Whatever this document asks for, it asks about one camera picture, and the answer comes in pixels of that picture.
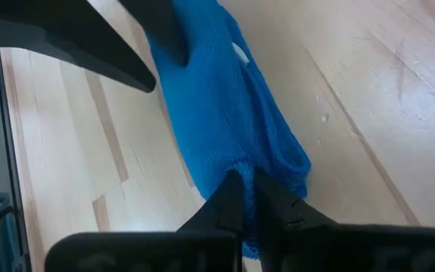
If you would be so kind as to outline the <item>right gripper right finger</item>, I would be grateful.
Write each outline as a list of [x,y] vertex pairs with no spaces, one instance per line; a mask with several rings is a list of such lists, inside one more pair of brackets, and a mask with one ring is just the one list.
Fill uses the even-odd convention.
[[254,188],[260,238],[299,240],[314,229],[335,224],[263,169],[255,170]]

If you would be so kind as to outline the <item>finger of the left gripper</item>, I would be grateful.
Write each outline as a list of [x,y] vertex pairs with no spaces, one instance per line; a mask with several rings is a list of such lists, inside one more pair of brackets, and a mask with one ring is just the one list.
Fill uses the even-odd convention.
[[187,65],[189,50],[172,0],[118,1],[180,65]]
[[88,0],[0,0],[0,48],[23,48],[150,93],[156,78]]

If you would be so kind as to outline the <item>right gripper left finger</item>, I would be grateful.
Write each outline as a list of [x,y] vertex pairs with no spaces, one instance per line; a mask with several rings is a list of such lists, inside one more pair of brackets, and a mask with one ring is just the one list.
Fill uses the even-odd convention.
[[242,232],[243,214],[243,179],[238,171],[230,170],[200,210],[178,230]]

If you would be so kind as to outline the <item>blue microfiber towel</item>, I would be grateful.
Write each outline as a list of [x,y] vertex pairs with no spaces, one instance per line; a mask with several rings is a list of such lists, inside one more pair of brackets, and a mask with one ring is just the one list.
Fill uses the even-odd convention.
[[276,105],[239,26],[217,0],[173,0],[190,50],[180,66],[150,39],[174,136],[197,190],[209,199],[226,173],[241,174],[242,254],[257,259],[254,170],[307,195],[311,163]]

